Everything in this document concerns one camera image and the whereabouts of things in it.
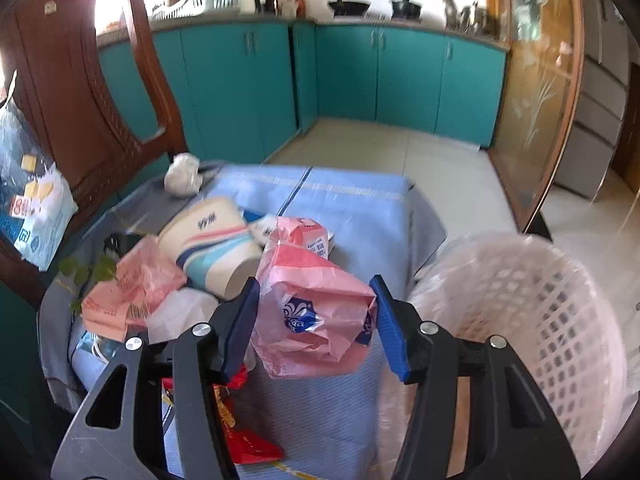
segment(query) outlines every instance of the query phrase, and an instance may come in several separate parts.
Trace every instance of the chair backrest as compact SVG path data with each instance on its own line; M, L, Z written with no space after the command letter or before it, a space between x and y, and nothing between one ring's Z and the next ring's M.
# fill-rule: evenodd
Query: chair backrest
M105 83L94 9L95 0L16 0L0 17L4 72L18 71L17 104L68 180L79 207L65 237L148 163L164 153L187 151L144 1L129 0L125 15L136 65L158 118L158 131L146 142L125 124ZM0 280L32 305L40 304L44 286L37 269L4 239Z

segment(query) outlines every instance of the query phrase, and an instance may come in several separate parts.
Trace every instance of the cabinet handle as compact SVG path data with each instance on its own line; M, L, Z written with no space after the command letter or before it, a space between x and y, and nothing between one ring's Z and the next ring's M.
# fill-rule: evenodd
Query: cabinet handle
M602 11L602 19L607 21L607 4L604 3L604 0L600 0L600 10Z

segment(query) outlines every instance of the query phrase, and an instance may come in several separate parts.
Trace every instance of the white plastic laundry basket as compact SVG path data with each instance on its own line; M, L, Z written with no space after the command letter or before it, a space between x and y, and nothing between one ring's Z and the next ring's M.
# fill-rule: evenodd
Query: white plastic laundry basket
M153 20L168 20L171 18L184 18L197 16L210 10L236 9L239 0L180 0L171 7L158 7L152 16Z
M615 437L622 410L625 348L609 303L581 264L541 238L489 235L446 252L409 302L423 320L459 338L505 336L553 408L584 475ZM384 371L384 478L398 458L414 396L415 388ZM464 453L466 440L454 440L452 457L460 446Z

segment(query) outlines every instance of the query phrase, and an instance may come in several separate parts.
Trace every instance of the tiled floor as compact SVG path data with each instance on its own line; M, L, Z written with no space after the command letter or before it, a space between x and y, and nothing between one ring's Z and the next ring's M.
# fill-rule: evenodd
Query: tiled floor
M553 187L543 215L554 243L580 260L609 299L626 341L640 341L640 207L609 171L595 202Z
M431 201L449 241L516 230L486 153L468 144L383 124L322 119L270 164L403 174Z

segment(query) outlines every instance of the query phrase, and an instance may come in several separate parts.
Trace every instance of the gray cloth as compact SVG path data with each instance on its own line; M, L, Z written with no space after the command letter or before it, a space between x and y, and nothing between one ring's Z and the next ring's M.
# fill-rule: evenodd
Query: gray cloth
M335 234L332 262L366 283L381 274L400 299L407 296L414 273L446 238L429 203L398 176L226 166L196 200L216 195L229 196L255 212L313 218ZM146 184L107 213L87 233L77 253L87 260L95 257L106 236L133 225L157 232L181 208L178 202L159 189L158 181ZM69 331L68 304L77 294L68 280L58 277L42 305L40 334L47 336L41 340L41 354L46 357L43 368L50 386L58 380L74 386L77 375L90 388L104 367L87 352L74 352L83 330L76 320ZM69 365L71 354L76 373ZM234 394L236 419L281 446L289 468L332 480L368 478L375 462L378 383L384 361L375 335L366 362L347 376L272 380L258 364L247 386ZM67 409L74 410L81 402L72 389L54 386L52 392ZM175 423L165 434L165 445L170 472L181 476ZM242 478L290 478L272 465L239 466L238 470Z

